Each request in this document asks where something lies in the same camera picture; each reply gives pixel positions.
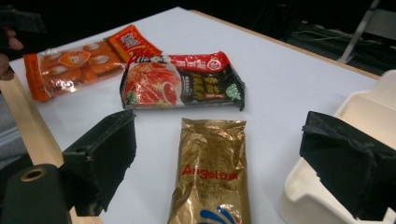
red packaging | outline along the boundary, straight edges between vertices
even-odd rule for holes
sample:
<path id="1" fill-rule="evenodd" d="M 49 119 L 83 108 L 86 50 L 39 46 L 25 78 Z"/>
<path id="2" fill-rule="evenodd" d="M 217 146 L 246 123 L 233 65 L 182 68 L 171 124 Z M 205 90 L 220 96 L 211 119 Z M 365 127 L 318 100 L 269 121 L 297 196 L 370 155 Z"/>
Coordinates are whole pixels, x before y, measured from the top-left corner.
<path id="1" fill-rule="evenodd" d="M 125 63 L 128 63 L 135 55 L 148 57 L 162 53 L 160 49 L 148 42 L 132 24 L 108 37 L 106 42 L 114 48 Z"/>
<path id="2" fill-rule="evenodd" d="M 120 84 L 124 108 L 245 105 L 245 83 L 224 52 L 136 57 Z"/>

table surface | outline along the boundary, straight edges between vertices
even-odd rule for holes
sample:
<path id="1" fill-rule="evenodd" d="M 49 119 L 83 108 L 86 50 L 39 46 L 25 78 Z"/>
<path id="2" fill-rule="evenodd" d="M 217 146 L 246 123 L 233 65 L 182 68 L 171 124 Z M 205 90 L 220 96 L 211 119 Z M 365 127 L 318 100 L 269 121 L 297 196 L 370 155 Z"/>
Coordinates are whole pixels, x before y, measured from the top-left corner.
<path id="1" fill-rule="evenodd" d="M 243 111 L 235 105 L 137 110 L 136 157 L 108 211 L 99 217 L 73 217 L 74 223 L 165 223 L 177 175 L 182 118 L 247 121 L 252 223 L 284 223 L 278 200 L 300 158 L 308 111 L 333 115 L 352 92 L 369 90 L 376 83 L 372 74 L 197 11 L 175 7 L 132 24 L 164 54 L 225 52 L 246 83 L 246 106 Z M 122 27 L 59 49 L 101 40 Z M 61 165 L 62 150 L 102 118 L 122 110 L 121 74 L 38 103 L 32 101 L 23 60 L 11 66 L 17 78 L 0 81 L 0 89 L 35 164 Z"/>

gold coffee package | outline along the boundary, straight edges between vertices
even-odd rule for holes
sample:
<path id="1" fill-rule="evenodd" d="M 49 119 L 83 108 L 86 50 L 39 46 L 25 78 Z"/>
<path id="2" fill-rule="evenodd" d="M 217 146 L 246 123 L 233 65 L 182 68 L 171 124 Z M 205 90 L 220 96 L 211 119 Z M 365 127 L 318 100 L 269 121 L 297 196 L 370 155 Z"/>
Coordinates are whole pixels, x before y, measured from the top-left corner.
<path id="1" fill-rule="evenodd" d="M 244 120 L 183 119 L 169 224 L 250 224 Z"/>

instant noodle package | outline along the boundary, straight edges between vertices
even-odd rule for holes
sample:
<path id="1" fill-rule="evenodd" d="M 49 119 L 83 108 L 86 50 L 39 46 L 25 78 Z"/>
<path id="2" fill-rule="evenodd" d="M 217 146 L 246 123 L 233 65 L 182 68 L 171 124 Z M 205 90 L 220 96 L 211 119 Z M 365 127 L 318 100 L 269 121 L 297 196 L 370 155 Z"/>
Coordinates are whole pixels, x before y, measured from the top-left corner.
<path id="1" fill-rule="evenodd" d="M 120 84 L 124 108 L 245 105 L 245 83 L 219 51 L 136 57 Z"/>

white plastic holder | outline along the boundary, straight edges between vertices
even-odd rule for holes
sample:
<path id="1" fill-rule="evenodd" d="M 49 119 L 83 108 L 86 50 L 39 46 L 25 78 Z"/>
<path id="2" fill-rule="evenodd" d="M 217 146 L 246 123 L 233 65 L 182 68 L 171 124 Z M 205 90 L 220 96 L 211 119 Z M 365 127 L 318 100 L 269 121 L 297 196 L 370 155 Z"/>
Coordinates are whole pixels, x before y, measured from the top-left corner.
<path id="1" fill-rule="evenodd" d="M 396 70 L 384 73 L 371 90 L 352 93 L 334 116 L 396 149 Z M 304 158 L 286 179 L 279 212 L 288 224 L 396 223 L 396 213 L 390 208 L 382 221 L 355 219 L 320 183 Z"/>

